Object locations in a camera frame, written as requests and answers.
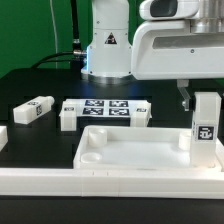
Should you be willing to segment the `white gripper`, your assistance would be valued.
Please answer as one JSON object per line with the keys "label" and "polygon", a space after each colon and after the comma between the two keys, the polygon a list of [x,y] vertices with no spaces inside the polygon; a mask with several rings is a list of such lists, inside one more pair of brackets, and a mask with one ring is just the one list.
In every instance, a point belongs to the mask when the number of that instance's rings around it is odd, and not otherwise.
{"label": "white gripper", "polygon": [[224,78],[224,34],[192,34],[183,20],[144,22],[134,35],[131,71],[138,80],[178,79],[188,111],[187,79]]}

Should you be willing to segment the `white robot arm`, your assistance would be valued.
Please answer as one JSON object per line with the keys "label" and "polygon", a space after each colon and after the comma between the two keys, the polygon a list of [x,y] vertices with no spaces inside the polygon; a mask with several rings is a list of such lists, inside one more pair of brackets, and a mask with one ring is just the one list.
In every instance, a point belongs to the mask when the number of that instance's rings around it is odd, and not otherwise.
{"label": "white robot arm", "polygon": [[128,40],[127,0],[92,0],[84,79],[98,83],[224,78],[224,0],[144,0]]}

